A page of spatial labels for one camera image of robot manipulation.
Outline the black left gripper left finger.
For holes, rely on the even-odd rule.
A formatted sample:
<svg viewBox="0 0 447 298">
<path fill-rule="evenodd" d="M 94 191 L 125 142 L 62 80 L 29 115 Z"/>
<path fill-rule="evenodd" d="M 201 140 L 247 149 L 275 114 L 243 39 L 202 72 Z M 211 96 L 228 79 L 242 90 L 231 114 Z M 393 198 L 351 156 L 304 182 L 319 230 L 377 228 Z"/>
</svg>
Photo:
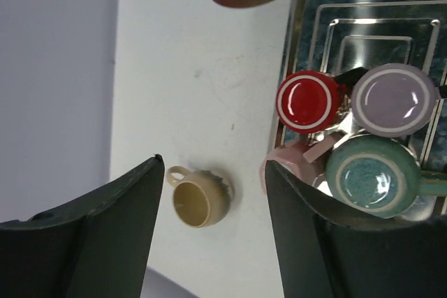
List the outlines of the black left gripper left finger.
<svg viewBox="0 0 447 298">
<path fill-rule="evenodd" d="M 2 297 L 139 297 L 165 165 L 155 155 L 87 194 L 1 224 Z"/>
</svg>

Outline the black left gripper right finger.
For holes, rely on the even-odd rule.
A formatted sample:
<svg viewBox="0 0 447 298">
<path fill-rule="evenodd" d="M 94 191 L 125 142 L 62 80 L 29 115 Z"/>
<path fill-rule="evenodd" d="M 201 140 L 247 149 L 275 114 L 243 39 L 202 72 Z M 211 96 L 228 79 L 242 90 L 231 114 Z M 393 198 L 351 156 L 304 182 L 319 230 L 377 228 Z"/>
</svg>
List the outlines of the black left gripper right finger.
<svg viewBox="0 0 447 298">
<path fill-rule="evenodd" d="M 446 217 L 353 209 L 269 161 L 265 180 L 286 297 L 445 297 Z"/>
</svg>

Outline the beige round mug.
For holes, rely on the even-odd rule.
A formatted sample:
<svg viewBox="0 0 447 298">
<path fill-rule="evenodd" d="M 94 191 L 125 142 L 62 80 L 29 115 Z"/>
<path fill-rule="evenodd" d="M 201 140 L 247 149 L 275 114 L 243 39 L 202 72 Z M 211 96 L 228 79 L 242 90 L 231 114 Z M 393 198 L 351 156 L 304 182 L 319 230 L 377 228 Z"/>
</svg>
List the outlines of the beige round mug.
<svg viewBox="0 0 447 298">
<path fill-rule="evenodd" d="M 215 225 L 230 211 L 234 188 L 220 172 L 172 166 L 166 181 L 173 187 L 175 213 L 192 228 Z"/>
</svg>

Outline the lilac mug black handle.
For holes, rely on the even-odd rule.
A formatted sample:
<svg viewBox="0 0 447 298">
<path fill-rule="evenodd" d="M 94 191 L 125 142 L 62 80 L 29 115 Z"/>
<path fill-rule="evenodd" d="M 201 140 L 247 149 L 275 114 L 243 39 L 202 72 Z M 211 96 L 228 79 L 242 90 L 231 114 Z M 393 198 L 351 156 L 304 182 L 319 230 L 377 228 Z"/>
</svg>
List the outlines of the lilac mug black handle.
<svg viewBox="0 0 447 298">
<path fill-rule="evenodd" d="M 353 120 L 381 137 L 404 137 L 425 126 L 446 85 L 436 86 L 422 70 L 405 64 L 354 68 L 335 77 L 352 90 Z"/>
</svg>

